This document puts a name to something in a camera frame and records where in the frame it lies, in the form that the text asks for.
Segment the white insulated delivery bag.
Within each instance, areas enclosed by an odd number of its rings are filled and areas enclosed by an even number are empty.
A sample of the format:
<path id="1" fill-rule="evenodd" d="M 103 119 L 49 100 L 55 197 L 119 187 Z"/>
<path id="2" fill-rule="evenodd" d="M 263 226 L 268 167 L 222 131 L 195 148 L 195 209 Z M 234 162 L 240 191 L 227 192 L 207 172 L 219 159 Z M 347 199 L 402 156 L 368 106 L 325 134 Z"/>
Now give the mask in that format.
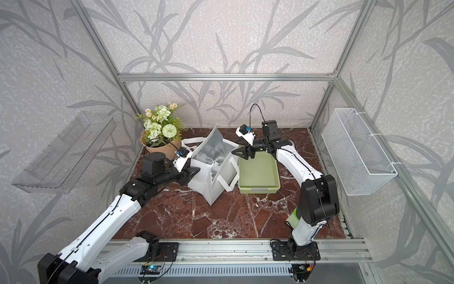
<path id="1" fill-rule="evenodd" d="M 182 146 L 191 150 L 190 166 L 200 171 L 188 187 L 200 193 L 212 205 L 223 192 L 233 191 L 240 178 L 238 158 L 232 151 L 238 144 L 223 138 L 214 127 L 207 137 L 182 140 Z"/>

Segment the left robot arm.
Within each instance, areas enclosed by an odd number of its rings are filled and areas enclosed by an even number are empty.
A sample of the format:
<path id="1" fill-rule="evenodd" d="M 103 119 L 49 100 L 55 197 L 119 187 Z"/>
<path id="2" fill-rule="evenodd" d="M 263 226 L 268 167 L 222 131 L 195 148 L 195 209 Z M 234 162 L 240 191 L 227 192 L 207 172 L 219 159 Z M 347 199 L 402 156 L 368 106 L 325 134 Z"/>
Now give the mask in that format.
<path id="1" fill-rule="evenodd" d="M 100 256 L 119 229 L 168 184 L 186 186 L 200 171 L 190 165 L 192 151 L 181 147 L 175 160 L 154 152 L 143 160 L 141 175 L 126 183 L 112 204 L 58 254 L 47 253 L 37 267 L 42 284 L 101 284 L 133 261 L 158 249 L 158 237 L 141 232 L 125 245 Z"/>

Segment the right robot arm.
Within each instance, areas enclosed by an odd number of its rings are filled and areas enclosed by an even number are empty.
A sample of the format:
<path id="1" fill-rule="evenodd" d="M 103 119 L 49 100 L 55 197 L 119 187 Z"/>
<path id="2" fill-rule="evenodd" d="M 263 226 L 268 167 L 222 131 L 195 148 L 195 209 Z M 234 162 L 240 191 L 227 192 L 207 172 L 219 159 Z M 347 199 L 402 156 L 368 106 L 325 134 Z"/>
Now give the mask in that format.
<path id="1" fill-rule="evenodd" d="M 266 152 L 293 175 L 300 185 L 300 198 L 295 213 L 298 223 L 288 242 L 294 248 L 306 248 L 314 243 L 321 228 L 340 212 L 335 178 L 322 174 L 306 162 L 294 143 L 281 137 L 276 121 L 262 122 L 262 131 L 264 137 L 258 138 L 250 126 L 239 126 L 235 133 L 244 140 L 244 146 L 233 150 L 232 154 L 247 160 L 261 151 Z"/>

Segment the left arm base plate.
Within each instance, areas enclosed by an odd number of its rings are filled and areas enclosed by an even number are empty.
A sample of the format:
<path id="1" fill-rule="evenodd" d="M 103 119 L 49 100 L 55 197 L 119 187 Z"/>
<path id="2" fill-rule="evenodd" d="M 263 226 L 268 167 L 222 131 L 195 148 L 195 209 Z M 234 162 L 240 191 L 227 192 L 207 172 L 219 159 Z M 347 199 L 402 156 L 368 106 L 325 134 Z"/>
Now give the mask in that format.
<path id="1" fill-rule="evenodd" d="M 178 249 L 178 242 L 154 242 L 149 245 L 146 254 L 138 261 L 174 262 L 177 258 Z"/>

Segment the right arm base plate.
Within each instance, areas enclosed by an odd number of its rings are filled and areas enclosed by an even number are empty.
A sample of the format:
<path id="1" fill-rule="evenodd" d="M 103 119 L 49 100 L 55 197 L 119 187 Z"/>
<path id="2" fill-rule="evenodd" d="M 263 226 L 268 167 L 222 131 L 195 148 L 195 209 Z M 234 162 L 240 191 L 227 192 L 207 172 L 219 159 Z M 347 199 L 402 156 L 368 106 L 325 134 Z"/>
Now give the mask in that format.
<path id="1" fill-rule="evenodd" d="M 293 239 L 281 241 L 270 240 L 271 252 L 275 261 L 291 260 L 315 260 L 321 259 L 317 242 L 311 242 L 305 246 L 298 246 Z"/>

